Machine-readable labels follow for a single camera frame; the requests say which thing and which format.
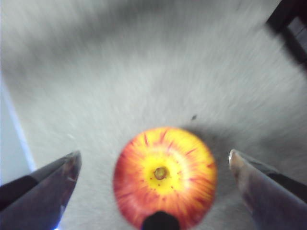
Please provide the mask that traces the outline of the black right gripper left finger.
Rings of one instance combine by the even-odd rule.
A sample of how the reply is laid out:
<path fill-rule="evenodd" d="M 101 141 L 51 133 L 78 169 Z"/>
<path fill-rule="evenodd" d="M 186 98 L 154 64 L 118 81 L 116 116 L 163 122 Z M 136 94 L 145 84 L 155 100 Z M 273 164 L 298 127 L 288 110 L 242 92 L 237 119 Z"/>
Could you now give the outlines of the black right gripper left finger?
<path fill-rule="evenodd" d="M 82 166 L 74 151 L 0 187 L 2 230 L 54 230 L 75 189 Z"/>

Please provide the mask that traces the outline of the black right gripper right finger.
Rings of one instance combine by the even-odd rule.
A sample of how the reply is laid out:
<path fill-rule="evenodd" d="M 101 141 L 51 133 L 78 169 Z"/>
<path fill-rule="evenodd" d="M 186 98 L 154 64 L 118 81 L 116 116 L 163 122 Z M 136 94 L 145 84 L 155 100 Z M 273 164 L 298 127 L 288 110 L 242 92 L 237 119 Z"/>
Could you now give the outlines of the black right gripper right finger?
<path fill-rule="evenodd" d="M 305 230 L 307 186 L 232 149 L 228 157 L 244 204 L 258 230 Z"/>

